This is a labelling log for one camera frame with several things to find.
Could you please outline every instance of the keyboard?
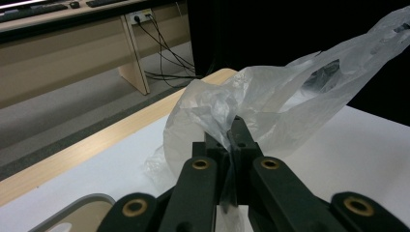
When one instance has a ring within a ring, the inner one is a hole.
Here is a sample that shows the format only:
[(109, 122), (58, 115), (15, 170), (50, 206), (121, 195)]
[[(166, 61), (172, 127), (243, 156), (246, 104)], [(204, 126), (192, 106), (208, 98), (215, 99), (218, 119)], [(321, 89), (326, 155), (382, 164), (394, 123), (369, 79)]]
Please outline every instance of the keyboard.
[(127, 0), (91, 0), (88, 2), (85, 2), (85, 4), (87, 4), (87, 6), (89, 6), (90, 8), (96, 8), (96, 7), (100, 7), (100, 6), (105, 6), (108, 4), (113, 4), (113, 3), (118, 3), (118, 2), (124, 2)]
[(68, 8), (69, 7), (63, 4), (56, 4), (56, 5), (20, 10), (18, 12), (11, 12), (11, 13), (0, 15), (0, 22), (12, 21), (12, 20), (35, 16), (35, 15), (43, 15), (47, 13), (58, 12), (58, 11), (66, 10)]

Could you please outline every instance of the black cable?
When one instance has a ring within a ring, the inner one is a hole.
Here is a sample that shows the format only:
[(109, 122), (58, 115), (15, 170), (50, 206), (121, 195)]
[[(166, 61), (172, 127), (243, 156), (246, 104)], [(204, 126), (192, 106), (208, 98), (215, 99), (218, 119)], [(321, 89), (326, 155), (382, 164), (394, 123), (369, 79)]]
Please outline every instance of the black cable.
[(158, 31), (158, 33), (159, 33), (159, 35), (160, 35), (160, 39), (163, 39), (163, 41), (164, 41), (165, 44), (162, 44), (161, 42), (159, 42), (159, 41), (158, 41), (156, 38), (154, 38), (154, 36), (152, 36), (147, 30), (145, 30), (144, 27), (142, 27), (142, 25), (141, 25), (141, 23), (140, 23), (140, 21), (139, 21), (139, 17), (138, 17), (138, 16), (135, 18), (135, 21), (138, 23), (138, 25), (141, 27), (141, 29), (142, 29), (145, 33), (147, 33), (147, 35), (149, 35), (149, 36), (150, 36), (154, 41), (156, 41), (161, 47), (163, 47), (163, 48), (165, 48), (166, 50), (168, 50), (168, 51), (175, 57), (175, 59), (178, 60), (178, 62), (181, 64), (181, 66), (182, 66), (183, 68), (188, 69), (188, 70), (190, 70), (191, 72), (194, 73), (194, 70), (193, 70), (192, 68), (190, 68), (190, 67), (187, 67), (181, 60), (183, 60), (184, 62), (186, 62), (188, 65), (190, 65), (190, 66), (192, 66), (192, 67), (194, 67), (194, 65), (191, 64), (190, 62), (188, 62), (187, 60), (185, 60), (184, 58), (182, 58), (181, 56), (179, 56), (178, 54), (176, 54), (175, 52), (173, 52), (173, 51), (171, 50), (171, 48), (169, 47), (169, 45), (166, 43), (165, 39), (163, 38), (163, 36), (162, 36), (162, 34), (161, 34), (161, 32), (160, 32), (160, 28), (158, 27), (158, 24), (157, 24), (157, 22), (155, 21), (155, 19), (154, 19), (150, 14), (148, 14), (148, 16), (150, 17), (151, 22), (154, 24), (154, 27), (155, 27), (156, 30)]
[(188, 65), (194, 67), (193, 64), (191, 64), (190, 62), (188, 62), (187, 60), (185, 60), (184, 58), (182, 58), (182, 57), (179, 56), (178, 54), (174, 53), (174, 52), (170, 49), (169, 45), (166, 43), (166, 40), (163, 38), (163, 36), (162, 36), (162, 34), (161, 34), (161, 32), (160, 32), (160, 27), (158, 26), (157, 21), (153, 18), (152, 15), (148, 14), (148, 16), (150, 17), (151, 22), (154, 24), (155, 28), (157, 29), (158, 33), (160, 34), (160, 36), (161, 36), (161, 38), (162, 38), (162, 40), (163, 40), (163, 43), (165, 44), (164, 47), (167, 48), (167, 49), (175, 56), (175, 58), (176, 58), (177, 60), (178, 60), (178, 58), (180, 58), (181, 60), (183, 60), (184, 62), (186, 62)]
[[(157, 22), (155, 21), (155, 19), (154, 19), (150, 14), (148, 14), (148, 16), (151, 18), (151, 21), (152, 21), (152, 23), (154, 24), (154, 27), (156, 28), (156, 30), (157, 30), (157, 32), (158, 32), (158, 34), (159, 34), (159, 39), (158, 39), (158, 40), (157, 40), (156, 38), (154, 38), (154, 36), (152, 36), (147, 30), (145, 30), (145, 28), (142, 27), (141, 22), (140, 22), (140, 19), (139, 19), (138, 16), (135, 18), (135, 21), (138, 23), (138, 25), (141, 27), (141, 29), (142, 29), (145, 33), (147, 33), (153, 40), (155, 40), (155, 41), (160, 45), (160, 52), (159, 52), (160, 57), (166, 59), (167, 61), (169, 61), (169, 62), (171, 62), (171, 63), (173, 63), (173, 64), (175, 64), (175, 65), (178, 65), (177, 63), (175, 63), (175, 62), (173, 62), (173, 61), (170, 61), (169, 59), (165, 58), (165, 57), (162, 55), (162, 48), (164, 47), (164, 48), (166, 48), (169, 52), (171, 52), (171, 54), (174, 55), (175, 59), (177, 59), (177, 60), (180, 62), (181, 65), (179, 65), (179, 66), (185, 68), (186, 71), (189, 70), (189, 71), (191, 71), (191, 72), (194, 73), (194, 70), (191, 69), (191, 68), (189, 68), (189, 67), (187, 67), (180, 59), (182, 59), (183, 61), (185, 61), (187, 64), (189, 64), (189, 65), (191, 65), (191, 66), (193, 66), (193, 65), (190, 64), (190, 62), (186, 61), (184, 58), (182, 58), (181, 56), (179, 56), (178, 54), (176, 54), (175, 52), (173, 52), (173, 51), (170, 49), (169, 45), (166, 43), (165, 39), (163, 38), (163, 36), (162, 36), (162, 34), (161, 34), (161, 31), (160, 31), (160, 28), (159, 28)], [(146, 73), (151, 74), (151, 75), (154, 75), (154, 76), (161, 76), (162, 79), (160, 79), (160, 78), (155, 78), (155, 77), (149, 76), (149, 75), (147, 75), (147, 77), (152, 78), (152, 79), (163, 80), (163, 81), (165, 81), (165, 83), (166, 83), (168, 86), (170, 86), (170, 87), (172, 87), (172, 88), (183, 88), (183, 87), (187, 87), (187, 85), (177, 85), (177, 86), (174, 86), (174, 85), (171, 85), (170, 83), (168, 83), (167, 80), (175, 80), (175, 79), (180, 79), (180, 78), (194, 79), (194, 78), (201, 78), (201, 77), (202, 77), (202, 76), (197, 76), (197, 75), (196, 75), (196, 76), (190, 76), (190, 75), (189, 75), (189, 76), (178, 76), (178, 75), (163, 74), (163, 72), (162, 72), (162, 59), (160, 59), (160, 67), (161, 67), (161, 74), (152, 73), (152, 72), (146, 72)]]
[(153, 76), (169, 76), (169, 77), (175, 77), (175, 78), (181, 78), (181, 79), (197, 79), (197, 78), (202, 77), (201, 75), (191, 76), (191, 75), (158, 74), (158, 73), (147, 72), (147, 71), (145, 73), (148, 73)]

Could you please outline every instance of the white tabletop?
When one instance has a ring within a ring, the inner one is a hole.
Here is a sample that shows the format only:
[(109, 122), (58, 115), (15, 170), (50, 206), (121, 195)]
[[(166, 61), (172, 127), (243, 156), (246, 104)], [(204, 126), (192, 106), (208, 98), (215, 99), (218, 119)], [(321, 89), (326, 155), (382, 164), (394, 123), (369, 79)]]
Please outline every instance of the white tabletop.
[[(28, 231), (88, 194), (105, 193), (114, 200), (132, 192), (161, 194), (144, 174), (144, 161), (162, 145), (166, 119), (2, 206), (1, 231)], [(410, 226), (409, 151), (409, 127), (345, 106), (283, 160), (322, 199), (356, 191)]]

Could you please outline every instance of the wooden table edge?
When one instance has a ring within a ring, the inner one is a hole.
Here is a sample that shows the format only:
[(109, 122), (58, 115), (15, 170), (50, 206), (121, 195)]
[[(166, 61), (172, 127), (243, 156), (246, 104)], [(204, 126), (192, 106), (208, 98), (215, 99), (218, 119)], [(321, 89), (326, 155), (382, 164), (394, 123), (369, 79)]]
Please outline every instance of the wooden table edge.
[[(235, 73), (236, 71), (231, 69), (221, 69), (204, 77), (202, 80), (219, 85)], [(85, 162), (125, 137), (169, 114), (184, 90), (182, 89), (157, 101), (3, 180), (0, 182), (0, 206), (17, 199), (24, 193)]]

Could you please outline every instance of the electrical socket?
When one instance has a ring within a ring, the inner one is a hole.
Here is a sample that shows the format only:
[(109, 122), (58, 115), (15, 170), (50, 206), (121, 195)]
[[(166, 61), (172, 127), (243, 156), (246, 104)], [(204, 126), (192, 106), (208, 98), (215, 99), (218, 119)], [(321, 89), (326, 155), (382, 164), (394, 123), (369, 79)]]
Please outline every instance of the electrical socket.
[(140, 22), (144, 22), (144, 21), (148, 21), (151, 18), (147, 15), (153, 15), (153, 12), (151, 11), (151, 9), (145, 9), (139, 12), (133, 12), (133, 13), (129, 13), (128, 17), (130, 19), (130, 22), (132, 25), (137, 24), (137, 22), (135, 21), (135, 17), (138, 16), (139, 17), (139, 21)]

